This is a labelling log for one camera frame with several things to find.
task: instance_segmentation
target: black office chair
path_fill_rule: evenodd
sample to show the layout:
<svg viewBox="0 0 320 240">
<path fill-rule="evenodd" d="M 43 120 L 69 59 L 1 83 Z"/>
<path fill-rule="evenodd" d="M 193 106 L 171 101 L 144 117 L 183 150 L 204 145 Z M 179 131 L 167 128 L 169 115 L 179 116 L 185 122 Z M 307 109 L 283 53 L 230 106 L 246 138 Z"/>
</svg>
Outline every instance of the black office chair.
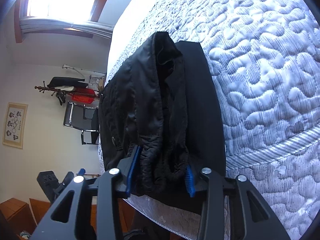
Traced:
<svg viewBox="0 0 320 240">
<path fill-rule="evenodd" d="M 68 101 L 63 125 L 82 131 L 82 145 L 98 144 L 97 140 L 99 137 L 99 120 L 97 107 L 86 107 L 85 105 L 82 106 Z M 84 141 L 84 132 L 91 133 L 90 143 Z"/>
</svg>

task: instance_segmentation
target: framed picture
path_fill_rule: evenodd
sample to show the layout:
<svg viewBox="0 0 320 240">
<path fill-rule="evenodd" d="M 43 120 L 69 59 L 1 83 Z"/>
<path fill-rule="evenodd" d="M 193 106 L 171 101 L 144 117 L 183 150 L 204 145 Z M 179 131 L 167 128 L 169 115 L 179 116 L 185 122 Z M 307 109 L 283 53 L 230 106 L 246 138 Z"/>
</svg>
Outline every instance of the framed picture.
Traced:
<svg viewBox="0 0 320 240">
<path fill-rule="evenodd" d="M 8 103 L 4 119 L 2 144 L 22 149 L 23 130 L 28 105 Z"/>
</svg>

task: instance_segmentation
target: silver bolt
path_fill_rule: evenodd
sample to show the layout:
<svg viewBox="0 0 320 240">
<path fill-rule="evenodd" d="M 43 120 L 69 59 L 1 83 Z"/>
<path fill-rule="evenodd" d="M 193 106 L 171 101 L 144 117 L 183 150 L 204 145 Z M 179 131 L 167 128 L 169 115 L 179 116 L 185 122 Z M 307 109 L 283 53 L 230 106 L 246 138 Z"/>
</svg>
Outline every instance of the silver bolt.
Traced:
<svg viewBox="0 0 320 240">
<path fill-rule="evenodd" d="M 244 182 L 244 181 L 247 180 L 247 177 L 244 176 L 244 175 L 239 175 L 239 176 L 238 176 L 238 180 L 241 181 L 241 182 Z"/>
<path fill-rule="evenodd" d="M 109 173 L 112 174 L 112 175 L 116 175 L 116 174 L 118 174 L 119 172 L 120 172 L 120 170 L 119 170 L 118 168 L 113 168 L 113 169 L 111 169 L 111 170 L 109 171 Z"/>
<path fill-rule="evenodd" d="M 203 168 L 203 169 L 201 170 L 201 172 L 202 172 L 203 174 L 210 174 L 210 173 L 211 173 L 211 169 L 210 169 L 210 168 Z"/>
</svg>

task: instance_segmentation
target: white quilt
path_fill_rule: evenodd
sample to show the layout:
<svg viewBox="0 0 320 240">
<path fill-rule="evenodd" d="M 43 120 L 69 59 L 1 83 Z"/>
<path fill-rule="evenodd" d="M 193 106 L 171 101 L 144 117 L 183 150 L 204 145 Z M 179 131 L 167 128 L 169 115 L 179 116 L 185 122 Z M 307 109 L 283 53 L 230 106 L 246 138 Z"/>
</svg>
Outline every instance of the white quilt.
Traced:
<svg viewBox="0 0 320 240">
<path fill-rule="evenodd" d="M 221 107 L 226 175 L 246 175 L 291 239 L 299 239 L 320 209 L 320 27 L 307 5 L 157 0 L 107 82 L 155 31 L 168 31 L 174 42 L 201 43 Z M 180 210 L 172 216 L 170 207 L 145 196 L 128 201 L 158 224 L 196 239 L 199 216 Z"/>
</svg>

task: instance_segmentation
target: wooden window frame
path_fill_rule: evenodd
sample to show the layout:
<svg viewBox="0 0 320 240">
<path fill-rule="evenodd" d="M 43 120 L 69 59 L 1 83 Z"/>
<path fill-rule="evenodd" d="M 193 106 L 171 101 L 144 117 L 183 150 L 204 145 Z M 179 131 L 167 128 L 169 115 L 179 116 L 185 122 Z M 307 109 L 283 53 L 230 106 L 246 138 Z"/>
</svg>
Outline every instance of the wooden window frame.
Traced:
<svg viewBox="0 0 320 240">
<path fill-rule="evenodd" d="M 16 0 L 14 5 L 14 33 L 16 43 L 22 43 L 23 35 L 20 28 L 20 10 L 22 10 L 22 15 L 27 16 L 28 12 L 28 2 L 29 0 L 24 0 L 24 3 L 21 4 L 21 0 Z M 91 10 L 90 21 L 98 22 L 102 10 L 106 4 L 107 0 L 95 0 Z M 86 38 L 92 38 L 93 34 L 81 32 L 77 30 L 69 30 L 69 29 L 54 29 L 54 30 L 42 30 L 42 31 L 33 31 L 30 33 L 56 33 L 56 34 L 66 34 L 66 35 L 74 35 Z"/>
</svg>

